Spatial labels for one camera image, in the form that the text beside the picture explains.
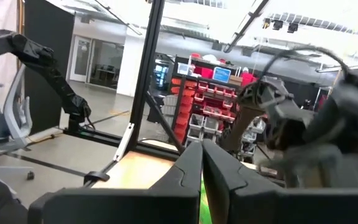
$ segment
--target black robotic arm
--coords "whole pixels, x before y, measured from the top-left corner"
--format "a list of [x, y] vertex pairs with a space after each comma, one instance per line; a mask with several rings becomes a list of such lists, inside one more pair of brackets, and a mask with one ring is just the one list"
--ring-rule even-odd
[[25, 36], [9, 30], [0, 30], [0, 55], [12, 53], [26, 67], [43, 76], [62, 99], [65, 113], [70, 114], [69, 128], [77, 128], [91, 114], [86, 100], [73, 91], [57, 68], [53, 50]]

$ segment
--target fluorescent light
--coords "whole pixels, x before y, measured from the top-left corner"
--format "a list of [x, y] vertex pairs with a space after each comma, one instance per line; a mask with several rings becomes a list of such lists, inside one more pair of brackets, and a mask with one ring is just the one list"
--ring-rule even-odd
[[[351, 70], [358, 70], [358, 65], [350, 66]], [[332, 67], [332, 68], [325, 68], [325, 69], [317, 69], [316, 72], [318, 73], [325, 73], [325, 72], [338, 72], [341, 69], [340, 66]]]

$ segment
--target vertical frame post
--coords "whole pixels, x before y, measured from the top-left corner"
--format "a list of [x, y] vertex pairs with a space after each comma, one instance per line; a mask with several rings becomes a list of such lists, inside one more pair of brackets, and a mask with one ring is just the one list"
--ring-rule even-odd
[[153, 72], [154, 53], [160, 33], [164, 2], [165, 0], [153, 0], [150, 11], [149, 24], [147, 26], [142, 61], [140, 63], [139, 76], [137, 77], [134, 104], [132, 105], [130, 118], [130, 123], [134, 124], [134, 130], [129, 140], [129, 149], [136, 147], [139, 137], [145, 97], [150, 85], [150, 74]]

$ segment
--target black curtain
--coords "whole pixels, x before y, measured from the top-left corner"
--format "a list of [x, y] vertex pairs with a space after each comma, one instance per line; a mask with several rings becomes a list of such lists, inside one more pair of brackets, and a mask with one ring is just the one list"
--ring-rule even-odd
[[[74, 15], [46, 0], [26, 0], [24, 13], [24, 35], [53, 49], [58, 69], [65, 77], [73, 36]], [[31, 134], [58, 126], [62, 108], [60, 97], [41, 75], [31, 69], [26, 69], [24, 77], [24, 91], [25, 95], [30, 97], [33, 121]]]

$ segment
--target chair wheel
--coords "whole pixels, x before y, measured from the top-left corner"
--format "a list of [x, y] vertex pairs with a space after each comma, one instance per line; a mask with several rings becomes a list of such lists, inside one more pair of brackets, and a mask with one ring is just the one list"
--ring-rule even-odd
[[27, 180], [34, 180], [34, 177], [35, 177], [35, 174], [32, 171], [30, 171], [27, 174]]

